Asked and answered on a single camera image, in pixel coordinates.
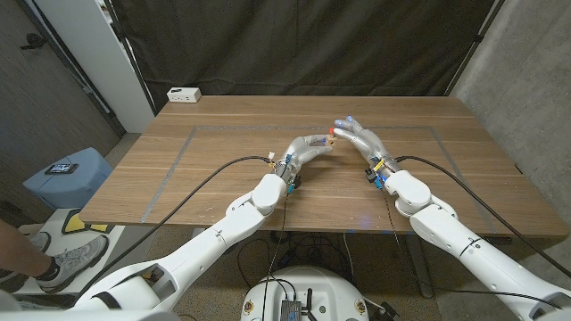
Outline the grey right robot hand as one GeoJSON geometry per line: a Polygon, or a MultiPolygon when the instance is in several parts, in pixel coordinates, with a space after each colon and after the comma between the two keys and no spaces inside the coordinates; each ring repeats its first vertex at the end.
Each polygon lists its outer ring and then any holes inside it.
{"type": "Polygon", "coordinates": [[[351,142],[374,171],[390,176],[401,170],[380,138],[371,130],[364,128],[352,116],[337,119],[334,134],[351,142]]]}

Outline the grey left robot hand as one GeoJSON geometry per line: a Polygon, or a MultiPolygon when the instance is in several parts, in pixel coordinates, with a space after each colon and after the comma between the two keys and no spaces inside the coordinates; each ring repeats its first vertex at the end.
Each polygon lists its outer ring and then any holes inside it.
{"type": "Polygon", "coordinates": [[[284,181],[292,179],[302,165],[319,155],[331,152],[326,135],[298,136],[287,147],[277,163],[277,175],[284,181]]]}

